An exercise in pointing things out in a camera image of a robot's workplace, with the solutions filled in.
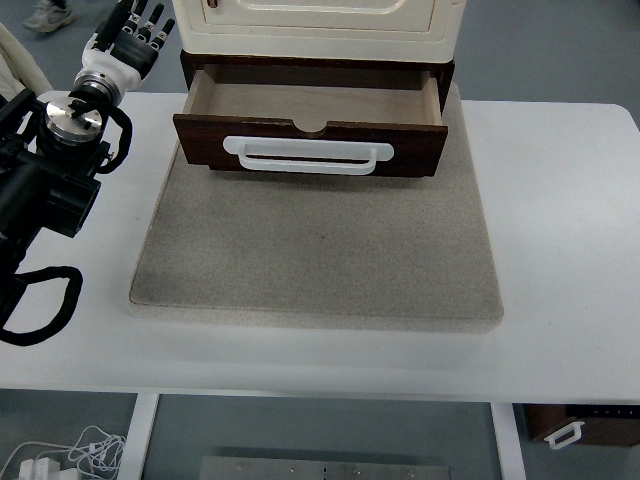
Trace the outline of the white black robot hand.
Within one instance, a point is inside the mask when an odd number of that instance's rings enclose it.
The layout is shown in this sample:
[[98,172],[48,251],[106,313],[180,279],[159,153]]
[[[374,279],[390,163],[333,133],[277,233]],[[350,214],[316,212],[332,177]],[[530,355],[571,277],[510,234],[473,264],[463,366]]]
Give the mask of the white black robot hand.
[[120,90],[137,89],[154,67],[175,26],[165,4],[146,12],[145,1],[118,1],[86,43],[78,83],[89,78]]

